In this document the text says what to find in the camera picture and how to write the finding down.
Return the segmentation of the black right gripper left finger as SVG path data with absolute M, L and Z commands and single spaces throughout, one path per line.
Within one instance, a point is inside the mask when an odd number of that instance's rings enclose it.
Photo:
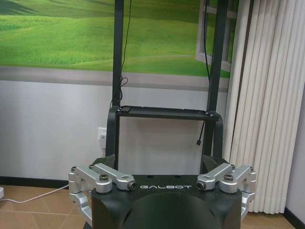
M 88 224 L 92 224 L 92 209 L 85 191 L 95 189 L 98 193 L 107 194 L 111 192 L 113 185 L 126 191 L 133 191 L 137 187 L 133 175 L 124 174 L 103 163 L 72 167 L 68 175 L 69 196 Z

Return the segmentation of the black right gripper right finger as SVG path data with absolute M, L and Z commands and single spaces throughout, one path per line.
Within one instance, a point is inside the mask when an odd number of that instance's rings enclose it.
M 213 190 L 219 184 L 226 194 L 241 191 L 241 220 L 248 213 L 249 204 L 255 199 L 256 171 L 253 167 L 242 165 L 238 168 L 221 157 L 202 156 L 203 173 L 197 177 L 196 186 L 200 191 Z

